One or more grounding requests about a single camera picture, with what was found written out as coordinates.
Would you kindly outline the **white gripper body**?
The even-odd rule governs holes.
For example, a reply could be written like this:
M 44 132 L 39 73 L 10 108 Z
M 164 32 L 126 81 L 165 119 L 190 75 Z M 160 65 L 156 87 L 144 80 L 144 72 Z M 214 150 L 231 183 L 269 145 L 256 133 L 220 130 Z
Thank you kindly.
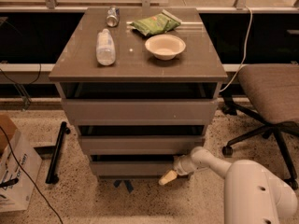
M 190 155 L 182 155 L 174 157 L 173 168 L 178 175 L 188 175 L 197 170 L 197 165 Z

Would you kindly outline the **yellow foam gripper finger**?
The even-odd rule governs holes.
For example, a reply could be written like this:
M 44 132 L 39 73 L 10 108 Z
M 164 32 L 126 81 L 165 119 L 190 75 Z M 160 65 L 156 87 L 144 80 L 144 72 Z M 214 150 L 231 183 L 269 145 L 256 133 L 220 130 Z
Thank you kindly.
M 174 170 L 167 171 L 159 180 L 161 186 L 166 185 L 167 183 L 175 180 L 178 177 L 178 174 Z

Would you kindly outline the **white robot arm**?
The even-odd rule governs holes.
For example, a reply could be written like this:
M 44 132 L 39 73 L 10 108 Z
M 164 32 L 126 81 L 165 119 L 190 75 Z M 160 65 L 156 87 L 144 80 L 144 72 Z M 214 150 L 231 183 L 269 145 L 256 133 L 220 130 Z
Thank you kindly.
M 251 160 L 228 162 L 203 147 L 176 157 L 172 169 L 159 180 L 165 185 L 178 176 L 208 168 L 224 180 L 225 224 L 280 224 L 294 216 L 298 199 L 294 190 L 260 163 Z

